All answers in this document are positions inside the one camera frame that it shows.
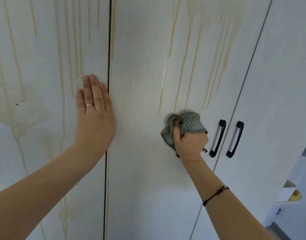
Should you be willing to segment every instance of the hand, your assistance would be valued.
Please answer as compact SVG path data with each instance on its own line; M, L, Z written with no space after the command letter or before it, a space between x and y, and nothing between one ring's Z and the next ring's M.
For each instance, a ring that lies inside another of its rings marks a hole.
M83 77L76 95L77 125L75 145L99 157L107 151L115 134L115 118L110 96L94 74Z
M173 140L175 149L181 160L195 161L201 157L203 147L209 141L205 132L185 133L181 138L179 122L175 122L173 128Z

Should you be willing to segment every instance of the microfiber cloth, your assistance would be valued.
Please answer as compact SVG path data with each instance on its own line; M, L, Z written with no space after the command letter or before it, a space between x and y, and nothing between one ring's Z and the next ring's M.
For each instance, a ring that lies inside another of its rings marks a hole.
M180 115L172 114L167 119L167 126L161 131L161 136L167 145L175 150L174 140L173 140L173 127L175 121L179 121L179 130L181 135L184 136L185 133L199 133L205 132L207 130L201 122L201 117L199 113L196 112L185 112Z

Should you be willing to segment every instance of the cabinet panel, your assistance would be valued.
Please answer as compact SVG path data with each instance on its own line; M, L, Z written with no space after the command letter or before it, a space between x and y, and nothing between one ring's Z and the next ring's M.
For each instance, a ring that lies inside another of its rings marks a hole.
M215 148L270 1L112 0L107 239L190 238L201 199L160 136L164 118L199 112Z
M214 172L263 223L305 145L306 0L273 0ZM210 233L203 207L192 239Z
M0 0L0 190L72 144L81 76L107 77L108 25L109 0ZM101 160L28 239L101 238L104 181Z

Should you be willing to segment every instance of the bracelet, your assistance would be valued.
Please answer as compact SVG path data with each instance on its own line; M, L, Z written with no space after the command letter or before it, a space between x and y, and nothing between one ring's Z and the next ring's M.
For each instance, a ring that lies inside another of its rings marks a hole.
M218 194L220 194L220 193L222 193L224 190L226 190L226 189L230 189L229 187L227 187L227 186L222 186L218 191L216 191L216 193L215 194L213 194L208 200L205 200L204 202L203 202L203 206L205 206L206 204L207 204L207 202L209 202L210 200L211 200L211 198L213 198L215 195L218 195Z

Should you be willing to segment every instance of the forearm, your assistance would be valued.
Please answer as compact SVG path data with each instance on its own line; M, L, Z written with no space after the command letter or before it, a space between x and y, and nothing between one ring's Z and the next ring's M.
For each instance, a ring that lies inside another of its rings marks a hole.
M71 146L43 168L1 191L0 239L26 239L97 161L94 155Z
M202 202L224 186L202 157L190 161L183 160L182 162L194 182ZM273 240L268 231L230 190L224 190L221 194L212 198L205 208L221 240Z

